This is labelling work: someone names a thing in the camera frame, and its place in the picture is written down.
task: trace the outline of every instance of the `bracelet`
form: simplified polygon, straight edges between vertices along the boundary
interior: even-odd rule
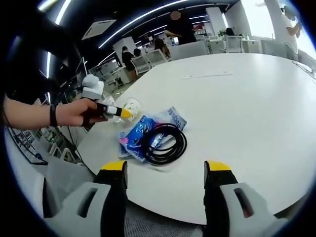
[[[56,105],[51,105],[49,110],[50,126],[57,127]]]

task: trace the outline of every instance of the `coiled cable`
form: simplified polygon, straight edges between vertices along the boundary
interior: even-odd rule
[[[164,134],[165,136],[171,135],[175,139],[175,144],[166,149],[152,147],[151,142],[158,134]],[[164,165],[174,162],[183,155],[187,148],[186,136],[177,126],[171,123],[160,124],[145,133],[140,143],[142,155],[149,163],[154,165]]]

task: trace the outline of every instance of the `ceiling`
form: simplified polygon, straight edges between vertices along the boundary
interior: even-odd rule
[[[60,26],[65,28],[65,31],[75,41],[80,54],[88,61],[87,67],[91,68],[109,55],[113,51],[112,45],[122,37],[131,36],[134,38],[134,41],[137,42],[141,40],[139,37],[144,33],[165,25],[169,19],[168,13],[173,10],[182,9],[189,17],[195,17],[206,15],[205,8],[212,6],[218,6],[222,12],[225,12],[238,0],[188,0],[160,9],[131,24],[108,41],[101,49],[98,49],[109,36],[131,20],[157,7],[175,1],[176,0],[72,0],[65,11]],[[51,21],[56,20],[63,4],[64,0],[59,0],[45,12]],[[116,19],[116,22],[104,33],[81,40],[92,23],[110,19]],[[208,19],[198,18],[192,21],[196,22],[202,20]]]

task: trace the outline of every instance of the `person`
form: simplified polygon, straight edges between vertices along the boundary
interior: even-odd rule
[[[173,11],[170,18],[171,20],[164,30],[167,36],[178,37],[179,45],[197,41],[194,36],[193,25],[186,15]]]
[[[166,59],[171,58],[170,51],[169,51],[167,45],[165,45],[165,43],[163,42],[162,39],[156,39],[155,40],[155,50],[156,49],[160,49],[161,52],[163,53],[163,55],[166,57]]]
[[[291,8],[285,5],[281,8],[283,23],[287,30],[287,35],[285,38],[285,43],[293,50],[294,58],[293,60],[297,60],[298,47],[297,47],[297,38],[301,35],[302,25],[300,22],[295,24],[295,13],[291,10]]]
[[[2,119],[4,125],[12,128],[33,130],[51,126],[50,113],[50,106],[28,105],[7,96],[4,98]],[[87,98],[56,106],[55,117],[58,126],[83,126],[107,121],[98,112],[97,104]]]
[[[227,28],[226,29],[226,35],[227,36],[235,36],[235,33],[234,33],[234,31],[232,30],[232,28]]]
[[[122,48],[122,62],[125,64],[126,69],[129,71],[132,81],[137,80],[137,74],[134,65],[132,64],[132,58],[134,55],[128,52],[128,48],[123,46]]]
[[[142,55],[142,51],[138,48],[134,49],[134,56],[139,57],[140,55]]]

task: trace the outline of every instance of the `white shirt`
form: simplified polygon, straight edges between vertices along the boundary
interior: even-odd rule
[[[293,28],[296,23],[295,21],[291,21],[287,16],[285,16],[284,14],[282,14],[282,18],[283,18],[283,22],[285,24],[285,27],[291,27]],[[287,43],[295,53],[298,53],[298,47],[297,47],[297,41],[296,41],[296,35],[291,36],[288,32],[288,30],[286,29],[286,38],[285,38],[285,43]]]

